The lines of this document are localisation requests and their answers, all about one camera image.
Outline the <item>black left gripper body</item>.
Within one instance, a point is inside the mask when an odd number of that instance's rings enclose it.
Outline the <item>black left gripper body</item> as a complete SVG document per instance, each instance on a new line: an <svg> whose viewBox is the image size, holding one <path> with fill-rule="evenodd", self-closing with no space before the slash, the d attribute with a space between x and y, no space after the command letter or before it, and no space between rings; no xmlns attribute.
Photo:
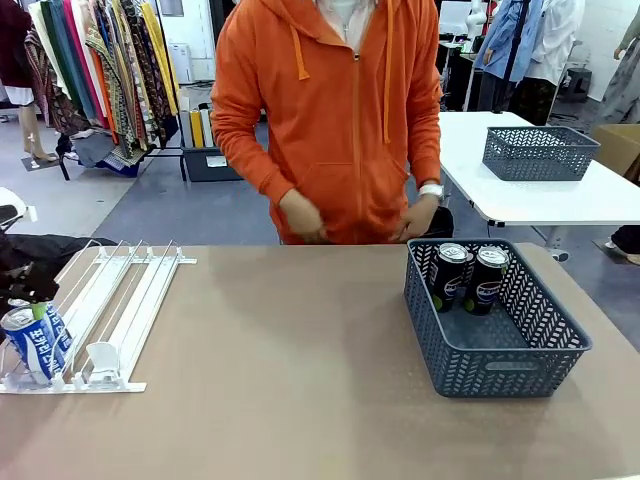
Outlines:
<svg viewBox="0 0 640 480"><path fill-rule="evenodd" d="M19 299L29 303L50 301L59 285L49 272L34 262L21 263L14 258L8 237L1 235L1 299Z"/></svg>

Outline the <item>person's right hand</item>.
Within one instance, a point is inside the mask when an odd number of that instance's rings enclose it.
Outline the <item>person's right hand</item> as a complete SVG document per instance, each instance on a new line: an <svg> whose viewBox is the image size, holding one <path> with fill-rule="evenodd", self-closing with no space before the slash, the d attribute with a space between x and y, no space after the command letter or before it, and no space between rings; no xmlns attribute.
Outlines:
<svg viewBox="0 0 640 480"><path fill-rule="evenodd" d="M293 234L307 244L328 241L319 210L296 189L289 190L280 200L279 208Z"/></svg>

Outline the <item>person's left hand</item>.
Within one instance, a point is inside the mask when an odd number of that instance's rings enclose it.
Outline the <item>person's left hand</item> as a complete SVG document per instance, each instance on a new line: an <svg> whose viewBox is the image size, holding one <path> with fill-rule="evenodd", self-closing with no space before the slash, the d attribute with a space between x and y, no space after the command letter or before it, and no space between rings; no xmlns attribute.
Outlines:
<svg viewBox="0 0 640 480"><path fill-rule="evenodd" d="M390 237L393 243L405 243L424 235L433 220L439 206L439 198L434 195L421 196L399 218L394 233Z"/></svg>

